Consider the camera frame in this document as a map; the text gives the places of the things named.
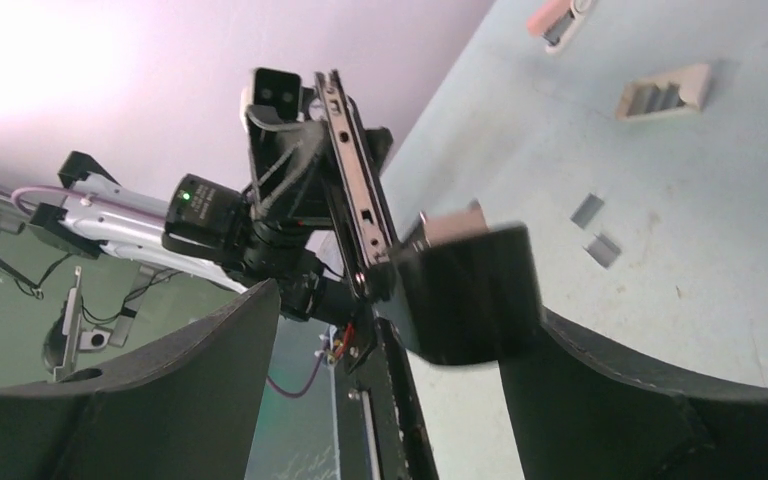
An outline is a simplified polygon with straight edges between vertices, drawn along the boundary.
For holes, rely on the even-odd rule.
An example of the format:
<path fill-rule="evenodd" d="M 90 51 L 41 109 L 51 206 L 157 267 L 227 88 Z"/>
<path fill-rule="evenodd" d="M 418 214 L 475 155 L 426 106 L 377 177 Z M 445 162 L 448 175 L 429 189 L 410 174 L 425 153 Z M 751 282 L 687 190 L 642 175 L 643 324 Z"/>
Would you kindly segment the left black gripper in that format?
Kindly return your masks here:
<path fill-rule="evenodd" d="M 389 250 L 393 228 L 379 181 L 394 143 L 389 129 L 365 130 L 363 152 L 373 199 L 371 215 L 383 235 L 380 254 L 366 258 L 355 224 L 335 148 L 322 122 L 251 126 L 252 181 L 242 192 L 239 230 L 231 240 L 236 259 L 225 263 L 229 275 L 251 286 L 277 281 L 281 313 L 295 321 L 315 318 L 345 325 L 359 312 L 394 296 Z M 325 276 L 325 264 L 307 248 L 315 231 L 335 233 L 346 272 L 340 280 Z"/>

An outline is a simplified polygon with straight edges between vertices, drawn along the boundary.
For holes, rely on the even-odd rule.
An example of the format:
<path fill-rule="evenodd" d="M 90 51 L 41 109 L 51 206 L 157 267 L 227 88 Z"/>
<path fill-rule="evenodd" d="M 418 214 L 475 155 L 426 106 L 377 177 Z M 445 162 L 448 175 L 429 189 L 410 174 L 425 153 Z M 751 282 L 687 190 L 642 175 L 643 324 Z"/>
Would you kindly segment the staple box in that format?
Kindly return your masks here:
<path fill-rule="evenodd" d="M 711 80 L 712 66 L 708 63 L 637 78 L 624 86 L 615 118 L 635 122 L 701 113 Z"/>

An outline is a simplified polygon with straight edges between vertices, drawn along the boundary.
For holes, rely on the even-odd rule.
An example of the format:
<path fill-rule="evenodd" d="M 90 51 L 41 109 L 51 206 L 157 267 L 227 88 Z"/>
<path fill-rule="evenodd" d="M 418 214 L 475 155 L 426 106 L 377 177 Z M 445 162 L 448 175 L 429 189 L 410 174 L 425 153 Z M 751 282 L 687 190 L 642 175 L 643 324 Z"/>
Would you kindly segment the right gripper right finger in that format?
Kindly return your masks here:
<path fill-rule="evenodd" d="M 529 479 L 768 479 L 768 387 L 681 368 L 553 312 L 500 363 Z"/>

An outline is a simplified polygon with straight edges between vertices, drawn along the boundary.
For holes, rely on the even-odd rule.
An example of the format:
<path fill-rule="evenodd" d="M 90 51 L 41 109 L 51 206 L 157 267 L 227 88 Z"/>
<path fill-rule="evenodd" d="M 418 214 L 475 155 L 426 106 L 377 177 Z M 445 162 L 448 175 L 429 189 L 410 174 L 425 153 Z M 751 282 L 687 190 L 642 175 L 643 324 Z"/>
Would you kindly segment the pink stapler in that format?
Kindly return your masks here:
<path fill-rule="evenodd" d="M 540 37 L 546 42 L 547 54 L 556 55 L 576 35 L 595 4 L 594 0 L 545 1 L 529 17 L 526 29 L 532 37 Z"/>

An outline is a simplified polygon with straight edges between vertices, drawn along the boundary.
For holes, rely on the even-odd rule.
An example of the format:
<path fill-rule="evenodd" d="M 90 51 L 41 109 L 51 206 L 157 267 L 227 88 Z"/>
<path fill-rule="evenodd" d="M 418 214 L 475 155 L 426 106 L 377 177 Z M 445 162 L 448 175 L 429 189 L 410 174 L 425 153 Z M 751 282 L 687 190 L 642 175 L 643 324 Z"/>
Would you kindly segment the black stapler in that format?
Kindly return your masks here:
<path fill-rule="evenodd" d="M 316 73 L 328 133 L 324 189 L 353 294 L 401 344 L 445 366 L 500 362 L 540 334 L 528 230 L 491 228 L 478 205 L 395 232 L 358 108 L 337 71 Z"/>

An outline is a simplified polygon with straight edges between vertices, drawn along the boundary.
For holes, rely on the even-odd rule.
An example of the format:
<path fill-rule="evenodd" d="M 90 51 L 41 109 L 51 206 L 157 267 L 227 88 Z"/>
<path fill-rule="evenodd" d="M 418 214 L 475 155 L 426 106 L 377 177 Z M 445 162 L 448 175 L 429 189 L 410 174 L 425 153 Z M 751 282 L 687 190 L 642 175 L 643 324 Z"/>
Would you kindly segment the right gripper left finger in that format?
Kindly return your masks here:
<path fill-rule="evenodd" d="M 0 390 L 0 479 L 241 479 L 279 320 L 273 281 L 59 383 Z"/>

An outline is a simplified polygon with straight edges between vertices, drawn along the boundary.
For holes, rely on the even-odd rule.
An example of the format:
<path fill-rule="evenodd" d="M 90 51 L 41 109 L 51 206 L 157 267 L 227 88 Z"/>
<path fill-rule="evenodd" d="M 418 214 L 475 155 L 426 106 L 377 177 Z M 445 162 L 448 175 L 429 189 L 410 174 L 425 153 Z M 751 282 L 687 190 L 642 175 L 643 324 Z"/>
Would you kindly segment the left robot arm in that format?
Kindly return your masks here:
<path fill-rule="evenodd" d="M 287 318 L 342 324 L 354 295 L 326 279 L 306 247 L 316 231 L 347 235 L 330 129 L 306 120 L 246 130 L 254 174 L 245 189 L 190 174 L 169 203 L 123 189 L 93 157 L 72 152 L 60 170 L 64 203 L 31 208 L 34 232 L 72 254 L 162 265 L 234 291 L 273 279 Z"/>

